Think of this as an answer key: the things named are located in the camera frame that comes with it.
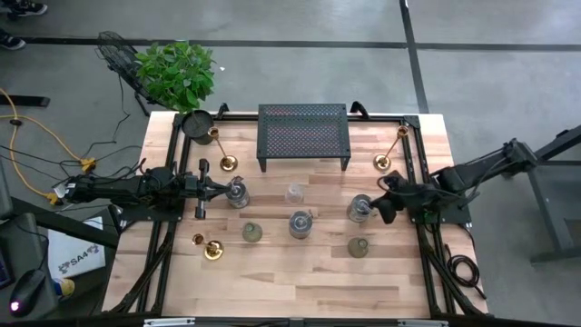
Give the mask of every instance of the shoe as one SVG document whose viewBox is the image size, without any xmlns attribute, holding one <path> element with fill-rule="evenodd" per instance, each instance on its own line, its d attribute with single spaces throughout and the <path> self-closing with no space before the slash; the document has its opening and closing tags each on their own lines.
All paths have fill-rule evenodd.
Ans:
<svg viewBox="0 0 581 327">
<path fill-rule="evenodd" d="M 37 4 L 28 0 L 20 0 L 13 5 L 9 5 L 12 15 L 24 17 L 29 15 L 42 15 L 48 10 L 48 5 Z"/>
<path fill-rule="evenodd" d="M 8 50 L 18 50 L 24 48 L 25 40 L 17 37 L 12 37 L 7 32 L 0 30 L 0 46 Z"/>
</svg>

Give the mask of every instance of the gold candle holder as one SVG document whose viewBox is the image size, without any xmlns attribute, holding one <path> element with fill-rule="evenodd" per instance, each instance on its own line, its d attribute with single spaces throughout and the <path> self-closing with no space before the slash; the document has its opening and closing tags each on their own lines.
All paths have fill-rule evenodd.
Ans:
<svg viewBox="0 0 581 327">
<path fill-rule="evenodd" d="M 199 233 L 195 234 L 192 237 L 192 243 L 194 245 L 202 245 L 204 246 L 203 255 L 208 260 L 218 260 L 224 254 L 224 245 L 222 245 L 219 241 L 209 241 L 205 243 L 203 241 L 203 236 Z"/>
<path fill-rule="evenodd" d="M 226 152 L 224 152 L 224 148 L 222 148 L 222 144 L 220 143 L 220 130 L 218 130 L 218 127 L 210 127 L 208 135 L 216 140 L 218 146 L 220 146 L 220 150 L 222 150 L 222 154 L 224 155 L 220 160 L 220 168 L 225 172 L 233 172 L 236 167 L 238 167 L 238 159 L 236 159 L 235 156 L 227 155 Z"/>
<path fill-rule="evenodd" d="M 403 138 L 404 136 L 408 136 L 408 127 L 400 126 L 398 128 L 398 137 L 393 142 L 391 147 L 389 148 L 386 154 L 378 154 L 373 158 L 373 165 L 375 168 L 381 172 L 387 171 L 391 167 L 391 159 L 389 159 L 389 153 L 393 150 L 394 146 L 398 143 L 399 139 Z"/>
</svg>

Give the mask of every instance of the wooden table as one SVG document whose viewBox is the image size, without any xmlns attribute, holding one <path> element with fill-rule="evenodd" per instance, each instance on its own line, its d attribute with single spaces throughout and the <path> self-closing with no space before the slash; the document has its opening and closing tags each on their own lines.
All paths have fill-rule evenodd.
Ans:
<svg viewBox="0 0 581 327">
<path fill-rule="evenodd" d="M 145 166 L 163 166 L 174 113 L 153 112 L 143 142 Z M 421 114 L 421 131 L 431 172 L 452 165 L 446 127 L 440 114 Z M 194 218 L 197 200 L 186 204 L 173 246 L 163 315 L 224 317 L 320 317 L 320 318 L 425 318 L 428 302 L 419 260 L 418 239 L 406 213 L 386 225 L 379 216 L 357 224 L 346 215 L 353 196 L 380 196 L 379 172 L 371 164 L 393 142 L 397 125 L 350 123 L 352 156 L 346 172 L 338 159 L 271 160 L 261 173 L 256 159 L 256 122 L 221 122 L 222 145 L 240 160 L 235 173 L 218 165 L 218 144 L 192 143 L 188 171 L 198 173 L 198 159 L 207 158 L 210 176 L 227 183 L 235 175 L 244 178 L 251 203 L 232 209 L 224 196 L 208 205 L 207 219 Z M 178 140 L 180 158 L 183 133 Z M 417 149 L 410 137 L 417 163 Z M 398 144 L 390 156 L 392 169 L 406 174 L 403 150 Z M 304 186 L 304 203 L 287 204 L 289 183 Z M 289 217 L 297 210 L 312 210 L 312 233 L 305 240 L 289 235 Z M 247 222 L 262 226 L 259 243 L 245 243 L 241 228 Z M 136 223 L 123 233 L 113 264 L 103 309 L 115 306 L 130 290 L 143 270 L 152 224 Z M 223 242 L 225 253 L 218 261 L 203 257 L 192 236 Z M 444 225 L 442 235 L 454 254 L 475 258 L 470 239 L 457 226 Z M 351 258 L 347 242 L 365 236 L 369 254 Z M 157 285 L 153 277 L 149 300 Z M 441 281 L 435 277 L 438 303 L 445 308 Z M 462 289 L 482 311 L 486 303 L 473 289 Z"/>
</svg>

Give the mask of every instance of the gray floor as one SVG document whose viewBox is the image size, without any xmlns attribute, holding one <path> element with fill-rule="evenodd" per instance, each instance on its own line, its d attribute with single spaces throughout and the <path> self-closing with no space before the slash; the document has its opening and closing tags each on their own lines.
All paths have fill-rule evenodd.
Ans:
<svg viewBox="0 0 581 327">
<path fill-rule="evenodd" d="M 405 41 L 397 0 L 354 2 L 207 0 L 48 2 L 48 15 L 0 25 L 20 35 L 93 37 L 114 30 L 133 38 L 221 40 Z M 581 2 L 575 0 L 409 0 L 418 42 L 579 44 Z M 216 48 L 216 93 L 204 105 L 253 110 L 260 103 L 349 103 L 371 112 L 417 113 L 407 50 Z M 430 112 L 445 115 L 455 161 L 498 148 L 511 137 L 532 148 L 581 123 L 581 53 L 419 52 Z M 30 45 L 0 52 L 0 87 L 52 98 L 47 109 L 21 109 L 60 134 L 76 153 L 111 138 L 123 117 L 117 76 L 93 46 Z M 147 120 L 125 86 L 132 113 L 107 154 L 140 144 Z M 11 128 L 0 129 L 7 144 Z M 68 159 L 36 126 L 21 128 L 18 149 Z M 130 150 L 103 161 L 98 172 L 133 164 Z M 25 163 L 64 176 L 52 165 Z M 8 171 L 17 197 L 46 207 Z M 53 180 L 26 171 L 48 190 Z M 471 204 L 478 264 L 489 310 L 499 317 L 581 325 L 581 261 L 531 266 L 551 244 L 527 178 L 485 183 Z M 69 212 L 75 218 L 91 213 Z"/>
</svg>

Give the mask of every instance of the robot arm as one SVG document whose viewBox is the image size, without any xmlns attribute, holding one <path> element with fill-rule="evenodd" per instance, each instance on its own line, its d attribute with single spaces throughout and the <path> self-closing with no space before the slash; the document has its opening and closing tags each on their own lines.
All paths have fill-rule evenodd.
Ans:
<svg viewBox="0 0 581 327">
<path fill-rule="evenodd" d="M 109 199 L 122 208 L 144 206 L 166 210 L 182 199 L 197 198 L 196 218 L 205 218 L 205 203 L 230 191 L 229 186 L 215 183 L 206 159 L 200 160 L 200 177 L 191 173 L 175 175 L 169 167 L 148 169 L 131 178 L 97 178 L 79 175 L 69 178 L 57 194 L 70 203 L 88 203 Z"/>
<path fill-rule="evenodd" d="M 411 216 L 441 213 L 449 207 L 462 210 L 478 196 L 476 190 L 481 183 L 499 174 L 526 172 L 536 165 L 537 159 L 530 148 L 512 139 L 495 152 L 434 172 L 430 175 L 430 183 L 410 184 L 397 171 L 391 172 L 378 180 L 379 187 L 386 193 L 373 200 L 370 206 L 378 208 L 384 223 L 393 223 L 396 212 L 404 208 Z M 464 192 L 473 187 L 466 197 Z"/>
</svg>

